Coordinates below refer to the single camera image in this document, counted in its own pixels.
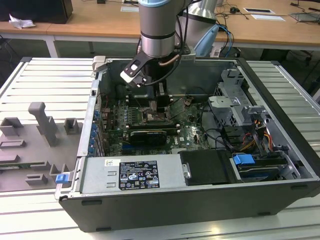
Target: sticker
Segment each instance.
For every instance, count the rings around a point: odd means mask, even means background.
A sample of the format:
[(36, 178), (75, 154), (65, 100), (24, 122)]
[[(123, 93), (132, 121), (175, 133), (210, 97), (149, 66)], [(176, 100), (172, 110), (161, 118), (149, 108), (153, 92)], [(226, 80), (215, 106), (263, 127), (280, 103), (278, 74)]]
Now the sticker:
[(119, 189), (160, 188), (157, 161), (119, 162)]
[(147, 120), (148, 120), (148, 121), (151, 121), (151, 120), (154, 119), (154, 117), (153, 117), (152, 114), (150, 114), (150, 113), (148, 113), (148, 114), (146, 115), (146, 117), (147, 117)]
[(106, 159), (104, 160), (104, 166), (109, 167), (109, 166), (119, 166), (121, 159)]

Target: black plastic cover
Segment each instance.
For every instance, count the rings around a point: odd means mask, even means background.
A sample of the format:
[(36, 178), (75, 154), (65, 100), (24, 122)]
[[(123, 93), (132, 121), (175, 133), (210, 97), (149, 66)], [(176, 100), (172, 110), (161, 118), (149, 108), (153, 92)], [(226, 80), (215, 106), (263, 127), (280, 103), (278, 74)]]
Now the black plastic cover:
[(191, 178), (187, 186), (237, 183), (235, 172), (226, 150), (194, 150), (180, 152), (182, 164), (187, 164)]
[(134, 146), (162, 146), (167, 142), (165, 131), (133, 131), (129, 136), (130, 144)]

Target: warning label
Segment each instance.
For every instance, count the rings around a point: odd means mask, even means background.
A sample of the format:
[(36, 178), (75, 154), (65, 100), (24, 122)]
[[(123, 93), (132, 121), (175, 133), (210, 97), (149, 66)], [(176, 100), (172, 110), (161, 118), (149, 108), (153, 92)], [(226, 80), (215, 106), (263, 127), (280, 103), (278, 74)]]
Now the warning label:
[(119, 189), (160, 188), (157, 161), (120, 162)]

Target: desk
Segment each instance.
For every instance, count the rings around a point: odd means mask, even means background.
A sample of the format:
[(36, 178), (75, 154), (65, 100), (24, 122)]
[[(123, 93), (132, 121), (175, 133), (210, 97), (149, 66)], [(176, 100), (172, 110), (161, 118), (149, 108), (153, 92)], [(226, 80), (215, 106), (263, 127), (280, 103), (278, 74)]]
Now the desk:
[[(234, 35), (235, 47), (261, 48), (261, 49), (286, 49), (286, 50), (320, 50), (320, 25), (316, 23), (297, 23), (288, 16), (292, 13), (302, 13), (302, 10), (291, 6), (294, 0), (228, 0), (228, 3), (235, 4), (243, 14), (248, 14), (243, 8), (270, 9), (275, 14), (282, 16), (285, 21), (256, 20), (251, 15), (229, 15), (226, 20), (228, 29)], [(300, 1), (299, 5), (306, 12), (308, 8), (320, 8), (319, 3)], [(230, 6), (218, 7), (216, 12), (229, 12)], [(224, 19), (218, 16), (221, 24)], [(225, 33), (220, 32), (216, 42), (226, 41), (222, 37)]]
[[(276, 15), (288, 15), (301, 12), (301, 9), (290, 6), (290, 0), (228, 0), (236, 4), (242, 13), (243, 8), (271, 9)], [(55, 41), (84, 42), (118, 42), (137, 43), (140, 36), (139, 14), (122, 12), (122, 4), (107, 2), (97, 4), (96, 1), (72, 0), (73, 14), (67, 24), (36, 23), (37, 27), (19, 30), (7, 22), (0, 22), (0, 34), (11, 39), (44, 40), (51, 57), (58, 57)], [(309, 7), (319, 8), (320, 4), (300, 1), (306, 10)], [(255, 20), (247, 15), (229, 15), (227, 26), (234, 34), (234, 47), (287, 49), (320, 51), (320, 26), (312, 23), (297, 23), (290, 16), (285, 21)], [(226, 34), (219, 32), (216, 45), (226, 42)]]

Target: blue clip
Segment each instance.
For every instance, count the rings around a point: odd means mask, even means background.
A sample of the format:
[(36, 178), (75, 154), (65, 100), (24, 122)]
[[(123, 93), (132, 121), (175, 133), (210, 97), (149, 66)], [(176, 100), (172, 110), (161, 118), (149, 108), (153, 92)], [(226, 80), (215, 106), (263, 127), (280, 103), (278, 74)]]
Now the blue clip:
[(68, 184), (69, 183), (69, 174), (68, 173), (61, 173), (58, 174), (55, 178), (56, 184)]
[(233, 157), (233, 160), (236, 165), (256, 163), (251, 154), (237, 154)]
[(195, 45), (194, 51), (197, 57), (205, 57), (211, 52), (218, 31), (219, 26), (214, 25), (204, 34), (200, 41)]

